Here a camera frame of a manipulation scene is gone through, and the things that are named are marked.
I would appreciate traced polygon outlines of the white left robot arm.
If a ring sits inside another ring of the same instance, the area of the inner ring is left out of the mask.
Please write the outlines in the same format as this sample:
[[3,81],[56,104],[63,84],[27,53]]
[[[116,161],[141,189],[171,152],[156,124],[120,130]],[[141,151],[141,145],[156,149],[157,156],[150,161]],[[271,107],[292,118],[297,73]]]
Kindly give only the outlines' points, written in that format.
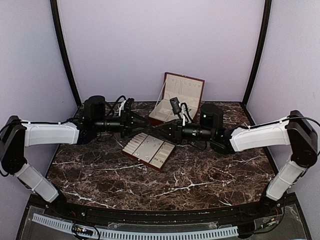
[[0,130],[0,163],[3,177],[15,176],[30,190],[51,204],[51,210],[60,218],[71,213],[61,191],[36,170],[25,158],[30,146],[68,144],[85,145],[98,133],[119,133],[129,137],[148,127],[148,120],[136,113],[118,117],[70,118],[64,122],[31,122],[12,115]]

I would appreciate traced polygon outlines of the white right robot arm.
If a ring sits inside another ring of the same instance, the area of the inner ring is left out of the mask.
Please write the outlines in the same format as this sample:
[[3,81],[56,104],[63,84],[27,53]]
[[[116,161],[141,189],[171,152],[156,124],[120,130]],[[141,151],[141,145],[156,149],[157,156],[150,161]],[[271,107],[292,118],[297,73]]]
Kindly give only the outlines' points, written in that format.
[[318,134],[309,124],[310,120],[293,110],[287,117],[253,126],[206,128],[174,119],[155,129],[172,143],[180,144],[184,140],[208,142],[211,149],[224,155],[269,146],[290,146],[292,154],[266,187],[265,198],[255,205],[255,213],[266,217],[274,210],[274,202],[318,160]]

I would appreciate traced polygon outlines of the red jewelry tray insert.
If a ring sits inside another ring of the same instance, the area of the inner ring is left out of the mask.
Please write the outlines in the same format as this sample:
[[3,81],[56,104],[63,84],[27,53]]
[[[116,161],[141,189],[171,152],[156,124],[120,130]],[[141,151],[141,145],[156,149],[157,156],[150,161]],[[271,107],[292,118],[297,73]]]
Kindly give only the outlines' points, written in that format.
[[174,144],[167,141],[139,133],[127,143],[121,152],[129,158],[161,172],[175,148]]

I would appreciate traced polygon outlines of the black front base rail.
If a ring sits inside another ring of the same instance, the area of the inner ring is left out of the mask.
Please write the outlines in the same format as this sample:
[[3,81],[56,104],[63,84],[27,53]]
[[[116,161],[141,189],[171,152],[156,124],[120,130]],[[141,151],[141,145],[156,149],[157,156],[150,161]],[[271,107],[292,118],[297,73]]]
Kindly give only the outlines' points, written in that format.
[[105,226],[108,223],[124,224],[199,224],[218,222],[219,224],[247,224],[272,215],[280,216],[286,205],[282,198],[276,203],[270,201],[252,202],[220,208],[182,211],[139,211],[119,210],[79,205],[65,202],[62,207],[46,203],[45,211],[56,216],[70,218],[77,223]]

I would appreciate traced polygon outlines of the black corner frame post left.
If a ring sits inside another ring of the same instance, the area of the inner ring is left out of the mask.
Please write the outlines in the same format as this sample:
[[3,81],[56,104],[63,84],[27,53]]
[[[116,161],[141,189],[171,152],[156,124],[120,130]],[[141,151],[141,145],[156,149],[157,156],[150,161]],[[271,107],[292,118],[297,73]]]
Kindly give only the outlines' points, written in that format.
[[78,88],[76,86],[76,81],[73,75],[71,63],[67,53],[66,43],[65,43],[64,34],[63,34],[63,28],[62,28],[61,19],[60,19],[58,1],[50,0],[50,8],[51,8],[51,15],[52,15],[53,25],[55,29],[55,35],[56,35],[63,67],[66,73],[66,77],[68,80],[68,84],[69,84],[74,102],[76,106],[79,108],[82,105],[82,102],[81,102]]

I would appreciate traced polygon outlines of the black corner frame post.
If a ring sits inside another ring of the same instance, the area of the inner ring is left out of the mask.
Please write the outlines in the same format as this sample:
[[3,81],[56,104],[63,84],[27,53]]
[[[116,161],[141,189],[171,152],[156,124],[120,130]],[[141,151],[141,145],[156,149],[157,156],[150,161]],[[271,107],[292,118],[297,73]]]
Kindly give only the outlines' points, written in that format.
[[51,8],[51,15],[52,15],[53,25],[55,29],[55,35],[56,35],[63,67],[66,73],[66,77],[68,80],[68,84],[69,84],[74,102],[76,106],[79,108],[82,105],[82,102],[81,102],[78,88],[76,86],[76,81],[73,75],[71,63],[67,53],[66,43],[65,43],[64,34],[63,34],[63,28],[62,28],[61,19],[60,19],[58,1],[50,0],[50,8]]
[[265,0],[264,1],[264,8],[263,8],[263,13],[262,13],[262,19],[261,19],[261,26],[259,30],[259,36],[258,36],[258,41],[257,41],[257,46],[256,46],[256,51],[250,71],[250,75],[248,78],[248,82],[246,85],[246,89],[241,101],[241,105],[243,108],[247,108],[247,105],[250,100],[250,96],[253,91],[253,87],[255,84],[255,80],[257,77],[259,65],[261,62],[261,58],[263,55],[263,50],[265,46],[265,40],[267,36],[267,31],[268,31],[268,25],[269,25],[269,20],[270,20],[270,15],[271,15],[271,8],[272,8],[272,0]]

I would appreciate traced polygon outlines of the black corner frame post right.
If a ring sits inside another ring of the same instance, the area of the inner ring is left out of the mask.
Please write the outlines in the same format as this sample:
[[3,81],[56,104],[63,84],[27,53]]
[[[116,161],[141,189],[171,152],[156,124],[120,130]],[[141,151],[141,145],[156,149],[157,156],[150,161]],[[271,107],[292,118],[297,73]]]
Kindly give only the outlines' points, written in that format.
[[259,65],[261,62],[261,58],[263,55],[263,50],[265,46],[265,40],[267,36],[267,31],[268,31],[268,25],[269,25],[269,20],[270,20],[270,15],[271,15],[271,8],[272,8],[272,0],[265,0],[264,1],[264,8],[263,8],[263,13],[262,13],[262,19],[261,19],[261,26],[259,30],[259,36],[258,36],[258,41],[257,41],[257,46],[256,46],[256,51],[250,71],[250,75],[248,78],[248,82],[246,85],[246,89],[241,101],[241,105],[243,108],[247,108],[247,105],[250,100],[250,96],[253,91],[253,87],[255,84],[255,80],[257,77]]

